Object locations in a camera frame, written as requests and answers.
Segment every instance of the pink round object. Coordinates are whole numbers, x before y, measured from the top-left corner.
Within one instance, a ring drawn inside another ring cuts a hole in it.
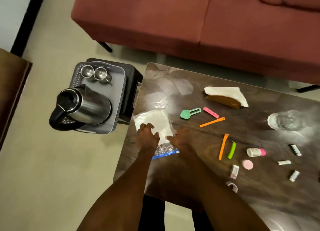
[[[251,170],[254,167],[254,164],[252,163],[252,161],[248,159],[242,161],[242,165],[247,170]]]
[[[261,156],[265,156],[267,154],[263,148],[260,148],[260,151],[261,151]]]

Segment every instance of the kettle lid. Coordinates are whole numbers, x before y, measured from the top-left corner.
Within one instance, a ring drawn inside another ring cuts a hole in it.
[[[74,89],[65,89],[57,96],[57,105],[65,112],[74,112],[81,102],[81,95]]]

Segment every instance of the pill bottle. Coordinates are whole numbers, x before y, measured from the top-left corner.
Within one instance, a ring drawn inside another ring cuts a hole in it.
[[[266,151],[263,148],[248,148],[247,155],[249,157],[265,156]]]

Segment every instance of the person's leg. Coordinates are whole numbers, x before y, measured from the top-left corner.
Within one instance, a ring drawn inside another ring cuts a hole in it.
[[[165,230],[165,201],[144,195],[138,231]]]
[[[192,218],[195,231],[214,231],[206,213],[192,211]]]

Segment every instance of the stainless steel kettle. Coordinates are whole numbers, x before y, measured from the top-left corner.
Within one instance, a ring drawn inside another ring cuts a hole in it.
[[[106,96],[82,84],[59,93],[49,124],[60,131],[75,130],[85,124],[104,122],[110,116],[111,110],[110,100]],[[74,120],[75,123],[62,123],[65,117]]]

